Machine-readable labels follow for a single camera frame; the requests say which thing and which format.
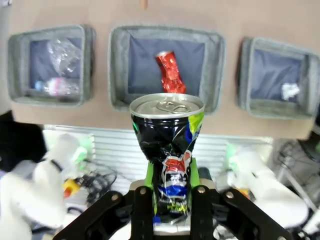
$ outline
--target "white panel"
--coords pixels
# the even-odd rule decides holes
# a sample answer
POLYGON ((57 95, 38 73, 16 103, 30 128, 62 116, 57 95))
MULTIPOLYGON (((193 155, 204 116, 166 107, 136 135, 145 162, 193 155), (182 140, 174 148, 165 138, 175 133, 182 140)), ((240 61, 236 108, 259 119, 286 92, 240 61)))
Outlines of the white panel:
MULTIPOLYGON (((46 142, 52 144, 57 134, 70 133, 79 139, 90 136, 94 149, 93 161, 103 171, 115 171, 118 174, 113 189, 125 194, 131 182, 144 179, 148 161, 142 153, 133 130, 85 128, 60 125, 45 125, 43 134, 46 142)), ((200 134, 196 140, 193 156, 198 167, 207 167, 212 179, 226 169, 228 143, 270 145, 267 137, 232 137, 200 134)))

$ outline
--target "bottle cap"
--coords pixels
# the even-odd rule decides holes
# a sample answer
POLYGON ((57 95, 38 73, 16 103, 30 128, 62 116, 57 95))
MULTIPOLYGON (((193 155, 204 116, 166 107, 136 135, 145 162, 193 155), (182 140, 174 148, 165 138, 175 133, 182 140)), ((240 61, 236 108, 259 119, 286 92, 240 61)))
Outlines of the bottle cap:
POLYGON ((37 81, 34 85, 34 88, 37 90, 37 91, 42 91, 44 89, 44 82, 43 81, 37 81))

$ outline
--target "plastic bottle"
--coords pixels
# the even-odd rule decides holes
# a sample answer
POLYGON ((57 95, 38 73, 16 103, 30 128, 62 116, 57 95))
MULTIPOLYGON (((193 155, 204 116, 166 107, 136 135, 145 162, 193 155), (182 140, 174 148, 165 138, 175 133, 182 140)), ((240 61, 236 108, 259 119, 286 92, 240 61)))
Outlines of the plastic bottle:
POLYGON ((37 81, 35 89, 53 97, 77 96, 80 94, 79 79, 53 77, 43 82, 37 81))

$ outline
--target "can lid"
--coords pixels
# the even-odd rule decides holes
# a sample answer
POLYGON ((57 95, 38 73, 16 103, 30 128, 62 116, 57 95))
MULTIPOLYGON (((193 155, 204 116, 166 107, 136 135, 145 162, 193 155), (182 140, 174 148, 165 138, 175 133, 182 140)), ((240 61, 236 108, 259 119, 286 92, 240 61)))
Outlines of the can lid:
POLYGON ((149 119, 182 118, 203 112, 197 96, 179 93, 156 93, 137 98, 130 104, 131 114, 149 119))
POLYGON ((170 53, 172 53, 172 51, 161 51, 156 55, 156 57, 165 56, 165 55, 170 54, 170 53))

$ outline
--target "pull tab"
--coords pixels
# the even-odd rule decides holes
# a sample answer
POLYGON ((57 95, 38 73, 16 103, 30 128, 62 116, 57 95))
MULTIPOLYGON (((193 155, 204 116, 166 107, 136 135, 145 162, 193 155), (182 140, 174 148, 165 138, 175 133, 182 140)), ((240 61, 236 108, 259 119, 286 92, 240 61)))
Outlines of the pull tab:
POLYGON ((190 112, 190 107, 180 104, 176 101, 161 101, 158 102, 156 108, 172 114, 184 114, 190 112))

